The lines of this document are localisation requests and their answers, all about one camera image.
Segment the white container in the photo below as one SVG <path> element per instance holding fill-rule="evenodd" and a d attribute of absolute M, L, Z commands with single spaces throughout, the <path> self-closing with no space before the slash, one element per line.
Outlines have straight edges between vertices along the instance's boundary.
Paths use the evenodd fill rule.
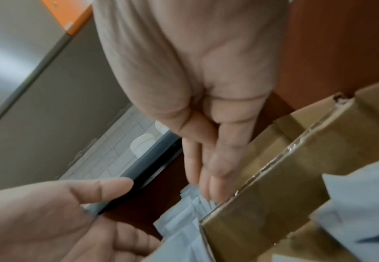
<path fill-rule="evenodd" d="M 155 128 L 158 130 L 162 135 L 164 135 L 166 132 L 169 131 L 169 128 L 159 122 L 158 120 L 155 121 Z"/>
<path fill-rule="evenodd" d="M 156 138 L 154 135 L 143 134 L 133 140 L 130 144 L 130 150 L 137 158 L 141 158 L 155 143 Z"/>

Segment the white brick wall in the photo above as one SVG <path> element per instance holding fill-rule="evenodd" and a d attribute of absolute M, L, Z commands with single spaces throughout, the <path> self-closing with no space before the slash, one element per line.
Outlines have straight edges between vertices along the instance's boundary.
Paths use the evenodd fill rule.
<path fill-rule="evenodd" d="M 156 139 L 162 134 L 155 121 L 146 118 L 134 106 L 127 110 L 92 147 L 60 178 L 95 179 L 121 176 L 137 157 L 130 144 L 140 135 L 150 133 Z"/>

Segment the gray panel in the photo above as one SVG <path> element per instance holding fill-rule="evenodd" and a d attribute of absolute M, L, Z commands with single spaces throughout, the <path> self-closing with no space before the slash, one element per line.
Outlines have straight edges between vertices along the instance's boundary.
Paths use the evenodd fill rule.
<path fill-rule="evenodd" d="M 0 0 L 0 106 L 66 36 L 39 0 Z"/>
<path fill-rule="evenodd" d="M 61 176 L 128 104 L 92 19 L 0 119 L 0 189 Z"/>

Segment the human hand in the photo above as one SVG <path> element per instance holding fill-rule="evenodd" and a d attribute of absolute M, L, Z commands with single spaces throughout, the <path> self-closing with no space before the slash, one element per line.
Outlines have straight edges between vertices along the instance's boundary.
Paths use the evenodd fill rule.
<path fill-rule="evenodd" d="M 185 171 L 224 201 L 275 86 L 287 0 L 98 0 L 107 59 L 130 100 L 183 137 Z"/>
<path fill-rule="evenodd" d="M 68 180 L 0 191 L 0 262 L 141 261 L 158 247 L 156 238 L 80 207 L 132 185 L 128 178 Z"/>

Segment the wooden table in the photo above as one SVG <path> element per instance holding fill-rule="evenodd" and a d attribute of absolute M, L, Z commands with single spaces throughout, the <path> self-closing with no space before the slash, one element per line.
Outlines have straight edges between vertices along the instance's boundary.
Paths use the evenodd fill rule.
<path fill-rule="evenodd" d="M 336 92 L 379 81 L 379 0 L 294 0 L 279 83 L 255 135 L 273 120 Z M 153 222 L 180 200 L 187 184 L 178 157 L 134 199 L 108 216 L 159 236 Z"/>

